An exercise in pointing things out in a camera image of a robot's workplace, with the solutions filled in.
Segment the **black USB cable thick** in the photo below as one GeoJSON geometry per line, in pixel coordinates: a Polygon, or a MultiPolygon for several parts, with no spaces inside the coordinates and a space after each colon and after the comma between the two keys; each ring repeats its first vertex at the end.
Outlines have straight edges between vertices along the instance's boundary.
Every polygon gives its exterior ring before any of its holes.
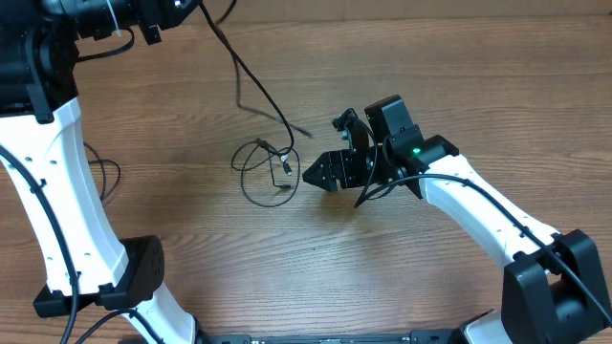
{"type": "Polygon", "coordinates": [[[261,115],[264,116],[266,118],[270,118],[272,120],[275,120],[276,122],[279,122],[281,124],[283,124],[288,132],[289,135],[289,139],[290,139],[290,144],[288,147],[285,147],[283,149],[281,149],[280,151],[276,150],[275,148],[272,148],[268,143],[265,143],[264,141],[262,141],[262,144],[260,145],[260,148],[266,149],[268,153],[270,153],[271,155],[275,155],[278,156],[279,160],[281,161],[281,164],[285,170],[285,173],[288,176],[292,175],[292,170],[290,165],[287,163],[287,159],[288,159],[288,154],[294,149],[294,145],[295,145],[295,136],[294,136],[294,131],[297,131],[299,133],[301,133],[302,135],[306,136],[307,138],[312,138],[313,135],[308,132],[307,130],[298,127],[296,125],[291,124],[289,121],[287,121],[286,117],[284,116],[283,112],[280,110],[280,108],[277,106],[276,102],[273,100],[272,96],[268,93],[268,91],[265,89],[265,87],[263,86],[263,84],[259,81],[259,79],[250,71],[250,69],[248,68],[248,66],[244,63],[244,61],[242,60],[242,58],[237,54],[237,52],[233,49],[233,47],[231,46],[230,42],[228,41],[228,39],[226,38],[226,36],[224,35],[224,33],[222,32],[222,30],[219,28],[219,25],[230,15],[231,11],[233,10],[233,8],[236,5],[236,1],[232,1],[229,5],[229,7],[227,8],[227,10],[224,12],[224,14],[222,15],[222,17],[220,19],[218,19],[217,21],[214,21],[209,12],[208,9],[206,8],[205,4],[203,1],[201,1],[199,3],[199,8],[201,9],[202,13],[204,14],[209,27],[211,28],[211,30],[214,32],[214,34],[217,36],[217,38],[220,40],[220,42],[224,45],[224,47],[227,49],[227,51],[229,52],[231,59],[232,59],[232,63],[234,66],[234,71],[235,71],[235,76],[236,76],[236,95],[235,95],[235,103],[236,106],[244,111],[248,111],[251,112],[253,114],[256,115],[261,115]],[[263,94],[263,96],[265,97],[265,99],[267,101],[269,101],[269,103],[271,104],[271,106],[273,107],[273,109],[277,112],[277,116],[273,116],[270,115],[266,112],[254,109],[252,107],[248,107],[248,106],[243,106],[241,103],[241,81],[240,81],[240,70],[243,70],[247,76],[251,79],[251,81],[257,86],[257,88],[260,90],[260,92],[263,94]]]}

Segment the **black USB cable thin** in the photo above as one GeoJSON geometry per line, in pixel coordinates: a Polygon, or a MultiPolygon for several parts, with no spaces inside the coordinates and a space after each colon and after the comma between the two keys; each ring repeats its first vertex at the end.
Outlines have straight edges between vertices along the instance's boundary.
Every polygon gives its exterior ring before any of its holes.
{"type": "Polygon", "coordinates": [[[277,149],[260,138],[240,145],[230,159],[230,168],[239,173],[239,185],[243,197],[258,207],[280,207],[290,202],[299,188],[301,161],[297,151],[290,148],[284,153],[284,148],[277,149]],[[259,189],[255,190],[248,186],[252,174],[269,179],[260,182],[259,189]],[[286,194],[287,197],[274,204],[262,203],[254,198],[250,191],[259,194],[268,192],[271,200],[278,194],[286,194]]]}

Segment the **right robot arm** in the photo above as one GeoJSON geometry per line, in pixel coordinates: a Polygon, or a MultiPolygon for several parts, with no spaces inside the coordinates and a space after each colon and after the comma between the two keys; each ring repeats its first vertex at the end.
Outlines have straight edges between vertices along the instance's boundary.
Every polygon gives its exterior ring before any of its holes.
{"type": "Polygon", "coordinates": [[[439,208],[479,244],[503,272],[500,310],[455,329],[413,330],[411,343],[580,343],[611,326],[611,301],[594,241],[562,234],[487,183],[459,149],[440,135],[425,138],[404,100],[386,97],[333,120],[348,146],[328,151],[303,173],[329,192],[360,188],[363,204],[407,187],[439,208]]]}

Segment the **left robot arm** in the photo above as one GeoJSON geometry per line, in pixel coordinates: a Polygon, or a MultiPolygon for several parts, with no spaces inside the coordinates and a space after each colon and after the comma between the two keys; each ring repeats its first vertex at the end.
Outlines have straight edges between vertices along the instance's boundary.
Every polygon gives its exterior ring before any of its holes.
{"type": "Polygon", "coordinates": [[[153,235],[121,239],[96,189],[82,136],[74,67],[80,38],[141,32],[148,44],[179,26],[192,1],[5,1],[1,5],[1,161],[40,246],[43,318],[74,324],[89,305],[123,315],[148,343],[204,343],[198,320],[164,281],[153,235]]]}

